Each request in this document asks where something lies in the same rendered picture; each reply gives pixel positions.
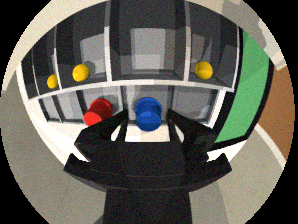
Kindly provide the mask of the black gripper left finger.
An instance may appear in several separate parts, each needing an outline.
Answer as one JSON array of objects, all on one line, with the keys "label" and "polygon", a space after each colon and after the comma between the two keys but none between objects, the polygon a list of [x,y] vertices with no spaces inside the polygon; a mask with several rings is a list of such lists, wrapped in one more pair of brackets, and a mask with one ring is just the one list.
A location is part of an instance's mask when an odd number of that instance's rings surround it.
[{"label": "black gripper left finger", "polygon": [[111,136],[113,132],[121,124],[115,141],[125,141],[128,127],[128,117],[128,110],[124,109],[114,116],[82,129],[78,136],[92,137],[101,140],[112,140]]}]

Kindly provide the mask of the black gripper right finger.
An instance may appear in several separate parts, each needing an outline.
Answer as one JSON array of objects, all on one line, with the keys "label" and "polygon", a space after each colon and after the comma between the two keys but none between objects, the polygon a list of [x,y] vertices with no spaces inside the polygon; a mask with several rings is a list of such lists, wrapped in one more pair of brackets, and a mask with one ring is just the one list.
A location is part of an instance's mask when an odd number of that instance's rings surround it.
[{"label": "black gripper right finger", "polygon": [[[170,141],[181,143],[185,158],[189,155],[207,152],[218,137],[214,129],[171,109],[167,110],[167,124]],[[181,142],[174,124],[183,133],[183,142]]]}]

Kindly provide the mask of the green tray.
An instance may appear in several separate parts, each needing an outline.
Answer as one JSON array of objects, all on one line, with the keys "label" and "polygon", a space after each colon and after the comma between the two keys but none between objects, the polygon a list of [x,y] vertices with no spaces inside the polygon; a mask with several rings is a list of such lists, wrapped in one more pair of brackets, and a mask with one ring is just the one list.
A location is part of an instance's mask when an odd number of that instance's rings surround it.
[{"label": "green tray", "polygon": [[257,125],[269,96],[274,63],[241,27],[239,35],[240,53],[235,90],[225,93],[213,126],[218,138],[207,152],[247,140]]}]

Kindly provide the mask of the blue round plug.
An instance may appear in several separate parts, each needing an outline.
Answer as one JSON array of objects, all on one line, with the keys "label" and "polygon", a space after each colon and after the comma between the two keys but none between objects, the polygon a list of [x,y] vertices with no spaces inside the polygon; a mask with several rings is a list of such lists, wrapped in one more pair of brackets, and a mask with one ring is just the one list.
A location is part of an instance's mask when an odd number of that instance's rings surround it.
[{"label": "blue round plug", "polygon": [[157,130],[162,123],[161,105],[152,97],[142,98],[135,107],[136,126],[145,132]]}]

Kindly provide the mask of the yellow marble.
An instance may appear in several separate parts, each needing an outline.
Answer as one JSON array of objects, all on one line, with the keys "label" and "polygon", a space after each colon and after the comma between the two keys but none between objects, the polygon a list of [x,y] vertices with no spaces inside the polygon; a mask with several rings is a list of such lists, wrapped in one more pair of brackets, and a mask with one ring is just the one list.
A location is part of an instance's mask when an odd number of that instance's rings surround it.
[{"label": "yellow marble", "polygon": [[212,76],[213,70],[209,63],[201,61],[196,64],[195,73],[200,79],[206,80]]},{"label": "yellow marble", "polygon": [[57,75],[53,74],[48,78],[48,86],[51,89],[54,89],[58,86],[58,80],[57,80]]},{"label": "yellow marble", "polygon": [[89,76],[89,68],[84,64],[77,65],[73,70],[73,78],[78,82],[85,81]]}]

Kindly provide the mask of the grey slanted cover panel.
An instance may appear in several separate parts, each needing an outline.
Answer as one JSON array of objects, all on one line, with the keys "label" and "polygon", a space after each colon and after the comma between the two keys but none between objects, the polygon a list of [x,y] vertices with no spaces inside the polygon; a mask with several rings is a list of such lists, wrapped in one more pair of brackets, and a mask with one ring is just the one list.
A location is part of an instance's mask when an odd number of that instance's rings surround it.
[{"label": "grey slanted cover panel", "polygon": [[[112,116],[128,109],[128,127],[136,127],[137,102],[152,97],[161,105],[161,126],[168,126],[168,109],[209,125],[220,90],[235,90],[238,26],[277,70],[287,65],[266,24],[243,0],[51,0],[17,42],[1,92],[21,62],[28,102],[38,100],[47,123],[87,126],[84,114],[104,98]],[[211,65],[209,79],[197,77],[200,61]],[[83,82],[72,75],[79,64],[89,68]],[[54,89],[47,85],[52,74],[59,84]]]}]

